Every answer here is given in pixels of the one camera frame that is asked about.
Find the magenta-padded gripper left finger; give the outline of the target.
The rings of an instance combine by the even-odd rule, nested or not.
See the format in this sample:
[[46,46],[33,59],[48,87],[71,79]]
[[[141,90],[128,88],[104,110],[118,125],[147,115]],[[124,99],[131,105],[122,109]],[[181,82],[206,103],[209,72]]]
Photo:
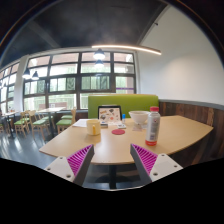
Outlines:
[[94,146],[90,144],[68,157],[59,156],[45,168],[45,171],[81,186],[93,155]]

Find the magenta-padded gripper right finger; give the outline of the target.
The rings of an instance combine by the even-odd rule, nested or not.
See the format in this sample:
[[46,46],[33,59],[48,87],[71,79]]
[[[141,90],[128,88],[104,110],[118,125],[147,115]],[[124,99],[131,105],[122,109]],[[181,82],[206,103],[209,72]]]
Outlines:
[[134,159],[140,179],[144,185],[155,182],[182,169],[182,166],[167,154],[162,153],[157,155],[136,144],[130,146],[130,154]]

